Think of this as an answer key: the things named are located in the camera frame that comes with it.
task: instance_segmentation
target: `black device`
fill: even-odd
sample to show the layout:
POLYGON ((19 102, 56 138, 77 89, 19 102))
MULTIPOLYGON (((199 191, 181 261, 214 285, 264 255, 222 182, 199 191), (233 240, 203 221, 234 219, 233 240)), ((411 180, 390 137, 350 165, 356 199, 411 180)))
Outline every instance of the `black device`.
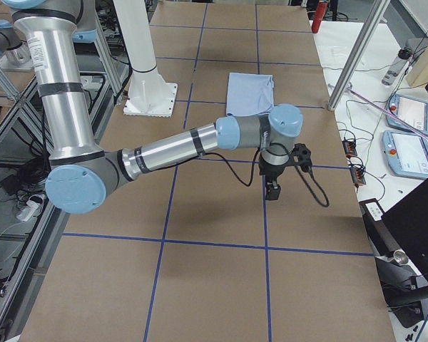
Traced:
POLYGON ((387 212, 375 199, 360 202, 360 208, 379 254, 390 258, 401 248, 422 273, 376 259, 385 301, 409 328, 428 316, 428 178, 387 212))
POLYGON ((382 220, 428 281, 428 178, 388 210, 382 220))

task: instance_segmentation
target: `power strip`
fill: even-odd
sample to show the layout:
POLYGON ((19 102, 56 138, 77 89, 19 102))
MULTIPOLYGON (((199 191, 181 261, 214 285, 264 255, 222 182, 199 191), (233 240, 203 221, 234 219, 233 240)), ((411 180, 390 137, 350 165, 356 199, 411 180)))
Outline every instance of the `power strip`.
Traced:
POLYGON ((46 195, 44 194, 30 196, 29 200, 26 202, 26 206, 19 210, 16 218, 21 222, 29 221, 35 216, 36 211, 43 206, 45 198, 46 195))

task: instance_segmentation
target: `sticker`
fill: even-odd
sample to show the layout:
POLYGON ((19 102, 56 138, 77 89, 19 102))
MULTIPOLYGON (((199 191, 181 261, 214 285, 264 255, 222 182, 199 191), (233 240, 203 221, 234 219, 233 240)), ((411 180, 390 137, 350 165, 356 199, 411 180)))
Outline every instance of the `sticker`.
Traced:
POLYGON ((48 61, 41 41, 37 37, 30 38, 27 41, 31 54, 31 60, 34 62, 35 72, 48 68, 48 61))
POLYGON ((381 221, 382 220, 382 210, 379 208, 376 202, 370 202, 366 204, 366 208, 370 212, 372 218, 374 221, 381 221))

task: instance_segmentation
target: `table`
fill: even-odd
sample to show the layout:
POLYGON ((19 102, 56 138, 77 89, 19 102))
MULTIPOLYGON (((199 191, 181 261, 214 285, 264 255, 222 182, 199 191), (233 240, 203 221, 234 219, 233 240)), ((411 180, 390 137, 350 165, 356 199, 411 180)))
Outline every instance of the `table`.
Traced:
MULTIPOLYGON (((332 70, 342 68, 353 43, 357 38, 358 33, 362 27, 361 23, 332 23, 323 21, 320 31, 315 35, 315 43, 317 51, 324 66, 324 76, 326 83, 335 84, 339 77, 341 70, 332 70)), ((393 63, 394 58, 400 49, 398 43, 394 39, 392 32, 386 24, 380 24, 370 41, 370 44, 365 51, 357 71, 352 78, 353 89, 362 94, 370 100, 386 100, 399 80, 393 86, 385 86, 381 84, 382 77, 387 71, 388 67, 382 70, 367 71, 369 69, 378 69, 388 66, 393 63)), ((400 88, 409 87, 406 79, 402 81, 400 88)), ((428 93, 424 88, 411 88, 401 89, 398 91, 403 95, 410 95, 415 98, 428 100, 428 93)), ((350 119, 347 114, 346 102, 348 100, 358 100, 353 95, 344 95, 338 107, 336 108, 335 115, 338 121, 338 128, 347 128, 352 130, 357 138, 371 138, 371 136, 361 130, 356 130, 350 124, 350 119)), ((386 192, 384 198, 379 201, 385 211, 409 194, 422 180, 411 178, 397 177, 392 174, 392 171, 387 166, 383 148, 382 148, 382 132, 391 129, 387 126, 385 118, 379 119, 380 112, 374 110, 368 105, 359 103, 348 103, 349 109, 352 114, 352 122, 357 127, 372 132, 377 125, 377 131, 374 134, 374 140, 371 144, 369 162, 367 170, 373 175, 380 177, 383 181, 386 192)), ((359 141, 357 151, 359 156, 366 162, 367 151, 369 144, 365 141, 359 141)), ((381 185, 377 180, 369 175, 366 175, 367 185, 359 188, 357 198, 359 201, 367 200, 370 198, 380 198, 382 194, 381 185)), ((408 334, 414 333, 412 328, 405 329, 401 326, 394 314, 390 314, 392 320, 394 333, 397 341, 403 341, 408 334)), ((422 338, 428 338, 428 325, 422 338)))
MULTIPOLYGON (((71 216, 21 341, 393 341, 305 10, 163 2, 151 33, 174 114, 117 107, 105 149, 223 116, 229 72, 273 74, 331 207, 293 170, 265 202, 259 177, 243 188, 211 156, 142 176, 71 216)), ((253 150, 223 154, 248 174, 253 150)))

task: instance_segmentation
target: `folded cloth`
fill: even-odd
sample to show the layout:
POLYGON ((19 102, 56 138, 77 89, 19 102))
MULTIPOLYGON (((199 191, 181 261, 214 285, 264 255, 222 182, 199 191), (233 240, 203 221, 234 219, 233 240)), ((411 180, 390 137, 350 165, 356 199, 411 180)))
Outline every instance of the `folded cloth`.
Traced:
POLYGON ((272 75, 230 73, 227 115, 251 116, 270 112, 274 106, 272 75))

